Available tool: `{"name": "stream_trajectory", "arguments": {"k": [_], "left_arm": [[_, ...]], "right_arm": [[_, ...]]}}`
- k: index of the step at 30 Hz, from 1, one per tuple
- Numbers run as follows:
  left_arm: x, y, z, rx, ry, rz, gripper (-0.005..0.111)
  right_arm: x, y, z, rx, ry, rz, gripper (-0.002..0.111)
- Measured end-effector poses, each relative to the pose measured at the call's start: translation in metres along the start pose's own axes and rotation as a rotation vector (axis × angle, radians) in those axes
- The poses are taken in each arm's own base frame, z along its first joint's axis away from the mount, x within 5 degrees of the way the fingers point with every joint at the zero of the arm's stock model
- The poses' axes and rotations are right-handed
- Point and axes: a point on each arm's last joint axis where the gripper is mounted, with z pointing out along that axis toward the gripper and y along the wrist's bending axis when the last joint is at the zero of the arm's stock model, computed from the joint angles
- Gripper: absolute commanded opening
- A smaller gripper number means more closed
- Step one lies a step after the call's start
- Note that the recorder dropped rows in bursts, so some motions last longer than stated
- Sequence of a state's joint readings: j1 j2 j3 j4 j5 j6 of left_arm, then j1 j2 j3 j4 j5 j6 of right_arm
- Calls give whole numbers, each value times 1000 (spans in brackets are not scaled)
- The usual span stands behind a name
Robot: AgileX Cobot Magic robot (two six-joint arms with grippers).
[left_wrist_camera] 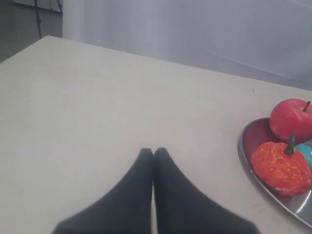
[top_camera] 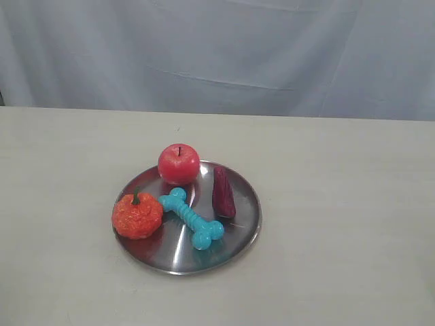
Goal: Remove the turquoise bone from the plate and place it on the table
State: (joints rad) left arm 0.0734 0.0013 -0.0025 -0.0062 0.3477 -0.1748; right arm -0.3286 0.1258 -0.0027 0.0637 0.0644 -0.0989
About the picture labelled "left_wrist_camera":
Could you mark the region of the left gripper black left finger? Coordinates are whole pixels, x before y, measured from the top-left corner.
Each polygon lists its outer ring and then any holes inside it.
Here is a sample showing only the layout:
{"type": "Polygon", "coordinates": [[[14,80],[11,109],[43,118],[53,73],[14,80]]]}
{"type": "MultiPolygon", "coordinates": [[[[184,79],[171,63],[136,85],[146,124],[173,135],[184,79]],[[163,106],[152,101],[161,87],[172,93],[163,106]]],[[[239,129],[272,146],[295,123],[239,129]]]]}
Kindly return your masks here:
{"type": "Polygon", "coordinates": [[[126,175],[100,200],[60,222],[55,234],[149,234],[153,153],[140,150],[126,175]]]}

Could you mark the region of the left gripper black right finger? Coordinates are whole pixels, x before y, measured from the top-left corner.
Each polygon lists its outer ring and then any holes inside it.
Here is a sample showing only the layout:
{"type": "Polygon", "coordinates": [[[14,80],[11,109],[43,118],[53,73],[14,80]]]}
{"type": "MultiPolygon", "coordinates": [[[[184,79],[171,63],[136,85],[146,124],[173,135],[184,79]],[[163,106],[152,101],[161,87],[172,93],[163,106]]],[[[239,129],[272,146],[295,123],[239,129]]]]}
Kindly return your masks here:
{"type": "Polygon", "coordinates": [[[154,193],[160,234],[254,234],[256,226],[198,190],[165,148],[154,153],[154,193]]]}

